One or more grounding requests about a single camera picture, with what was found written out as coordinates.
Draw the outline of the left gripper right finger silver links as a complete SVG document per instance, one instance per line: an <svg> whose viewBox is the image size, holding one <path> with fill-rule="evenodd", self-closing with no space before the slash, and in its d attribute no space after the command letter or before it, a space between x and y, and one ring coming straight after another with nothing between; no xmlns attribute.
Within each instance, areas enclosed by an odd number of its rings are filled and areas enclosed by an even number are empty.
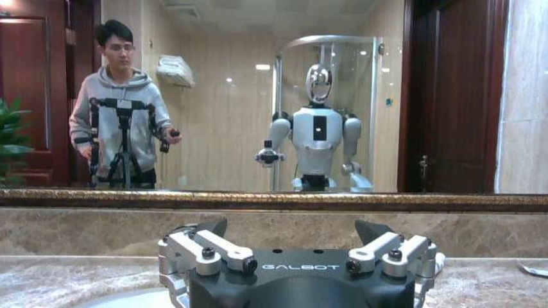
<svg viewBox="0 0 548 308"><path fill-rule="evenodd" d="M407 239L388 225L379 223L357 220L355 228L363 246L348 251L347 272L356 277L380 268L389 278L412 277L413 307L423 307L425 295L445 265L445 255L437 245L423 235Z"/></svg>

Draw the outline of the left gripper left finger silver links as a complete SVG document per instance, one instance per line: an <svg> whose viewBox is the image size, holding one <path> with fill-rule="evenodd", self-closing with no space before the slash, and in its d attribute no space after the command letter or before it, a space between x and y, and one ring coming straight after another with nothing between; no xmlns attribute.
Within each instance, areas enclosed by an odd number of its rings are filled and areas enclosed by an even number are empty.
<svg viewBox="0 0 548 308"><path fill-rule="evenodd" d="M228 220L184 224L157 241L159 281L169 291L175 307L189 307L188 272L211 277L227 266L244 277L255 274L257 260L253 250L224 238Z"/></svg>

